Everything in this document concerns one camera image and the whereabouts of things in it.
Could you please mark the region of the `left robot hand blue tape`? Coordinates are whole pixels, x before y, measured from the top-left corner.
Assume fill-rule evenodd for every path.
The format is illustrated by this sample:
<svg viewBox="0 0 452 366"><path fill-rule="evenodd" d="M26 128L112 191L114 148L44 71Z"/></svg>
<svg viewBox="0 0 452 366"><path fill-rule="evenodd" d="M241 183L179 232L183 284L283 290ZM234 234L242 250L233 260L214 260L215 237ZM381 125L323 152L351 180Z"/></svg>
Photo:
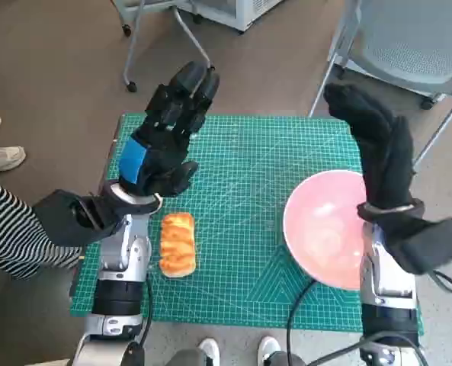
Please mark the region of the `left robot hand blue tape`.
<svg viewBox="0 0 452 366"><path fill-rule="evenodd" d="M126 142L118 165L119 184L136 196L175 197L188 189L198 169L187 162L191 137L204 125L220 85L211 67L192 61L151 97L142 124Z"/></svg>

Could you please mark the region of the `right robot hand black glove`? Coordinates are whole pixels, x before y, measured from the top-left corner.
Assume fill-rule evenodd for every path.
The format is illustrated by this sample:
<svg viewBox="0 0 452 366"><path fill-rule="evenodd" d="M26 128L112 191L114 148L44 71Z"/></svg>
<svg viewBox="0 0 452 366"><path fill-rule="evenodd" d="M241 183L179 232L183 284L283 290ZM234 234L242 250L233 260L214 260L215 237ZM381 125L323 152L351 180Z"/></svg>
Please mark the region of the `right robot hand black glove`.
<svg viewBox="0 0 452 366"><path fill-rule="evenodd" d="M413 139L406 118L355 85L329 83L323 94L330 115L348 124L357 143L367 203L381 210L412 204Z"/></svg>

